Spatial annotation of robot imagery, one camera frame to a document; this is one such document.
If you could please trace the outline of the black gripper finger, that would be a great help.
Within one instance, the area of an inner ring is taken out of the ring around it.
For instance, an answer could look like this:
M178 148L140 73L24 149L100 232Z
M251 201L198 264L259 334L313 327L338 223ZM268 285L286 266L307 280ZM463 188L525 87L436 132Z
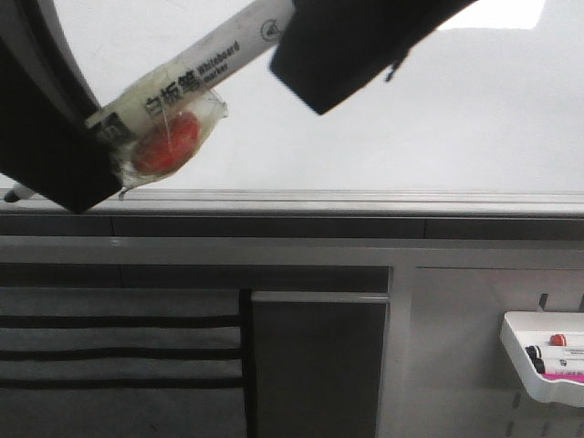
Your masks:
M467 0L296 1L272 73L322 115L394 73L409 51L470 5Z
M1 172L80 214L117 193L99 108L52 1L1 4Z

